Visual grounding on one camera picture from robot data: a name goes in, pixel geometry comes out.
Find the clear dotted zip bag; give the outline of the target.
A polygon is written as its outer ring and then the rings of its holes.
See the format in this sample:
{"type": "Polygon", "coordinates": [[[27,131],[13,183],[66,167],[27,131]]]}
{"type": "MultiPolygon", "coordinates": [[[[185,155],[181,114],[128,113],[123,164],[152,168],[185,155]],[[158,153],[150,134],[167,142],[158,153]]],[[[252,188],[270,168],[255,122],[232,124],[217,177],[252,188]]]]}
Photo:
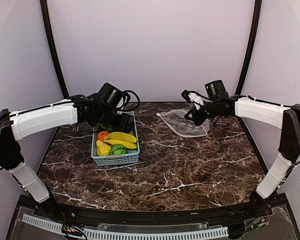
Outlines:
{"type": "Polygon", "coordinates": [[[178,136],[183,138],[204,137],[210,131],[210,122],[205,120],[202,125],[196,126],[192,121],[184,118],[188,111],[175,109],[168,112],[157,112],[156,115],[178,136]]]}

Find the green toy watermelon ball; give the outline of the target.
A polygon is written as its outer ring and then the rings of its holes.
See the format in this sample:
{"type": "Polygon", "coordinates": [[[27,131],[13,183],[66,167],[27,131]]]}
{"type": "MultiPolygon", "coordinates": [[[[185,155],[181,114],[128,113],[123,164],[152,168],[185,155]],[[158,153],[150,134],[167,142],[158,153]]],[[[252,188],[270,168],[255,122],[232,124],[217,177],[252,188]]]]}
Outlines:
{"type": "Polygon", "coordinates": [[[111,155],[124,155],[128,154],[128,150],[122,144],[115,144],[111,148],[111,155]]]}

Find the blue perforated plastic basket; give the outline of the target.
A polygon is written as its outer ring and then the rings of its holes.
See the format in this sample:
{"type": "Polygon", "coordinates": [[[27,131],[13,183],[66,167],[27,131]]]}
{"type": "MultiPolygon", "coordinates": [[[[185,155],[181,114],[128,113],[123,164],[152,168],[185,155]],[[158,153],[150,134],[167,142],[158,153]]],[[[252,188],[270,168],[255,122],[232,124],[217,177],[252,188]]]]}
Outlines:
{"type": "Polygon", "coordinates": [[[109,111],[92,133],[91,157],[99,167],[139,161],[140,145],[134,112],[118,114],[109,111]]]}

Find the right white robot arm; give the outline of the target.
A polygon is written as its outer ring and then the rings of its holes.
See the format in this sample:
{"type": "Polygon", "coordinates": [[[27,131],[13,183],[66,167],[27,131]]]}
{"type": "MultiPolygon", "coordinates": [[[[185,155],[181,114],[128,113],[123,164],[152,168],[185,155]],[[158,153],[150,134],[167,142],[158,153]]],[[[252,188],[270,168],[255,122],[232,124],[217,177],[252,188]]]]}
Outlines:
{"type": "Polygon", "coordinates": [[[215,80],[205,86],[207,96],[195,90],[184,90],[181,96],[193,108],[185,119],[196,126],[220,117],[237,117],[240,120],[273,128],[277,134],[278,149],[275,159],[268,166],[263,180],[252,193],[254,199],[245,205],[245,213],[256,217],[265,208],[268,199],[300,164],[300,104],[286,105],[262,100],[250,95],[229,95],[224,83],[215,80]]]}

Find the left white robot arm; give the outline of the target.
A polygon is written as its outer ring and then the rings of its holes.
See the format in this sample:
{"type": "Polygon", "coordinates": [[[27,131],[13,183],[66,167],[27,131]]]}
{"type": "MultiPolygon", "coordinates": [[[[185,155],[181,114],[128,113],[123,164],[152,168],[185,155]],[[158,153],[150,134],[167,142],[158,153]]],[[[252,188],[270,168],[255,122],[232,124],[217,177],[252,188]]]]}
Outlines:
{"type": "Polygon", "coordinates": [[[41,204],[41,210],[50,218],[61,213],[53,194],[40,180],[22,155],[19,141],[52,128],[65,125],[88,123],[95,127],[106,124],[114,130],[129,133],[135,126],[127,109],[132,90],[119,90],[110,83],[104,83],[97,93],[89,96],[73,95],[61,101],[43,106],[10,112],[0,112],[0,171],[8,171],[17,182],[41,204]]]}

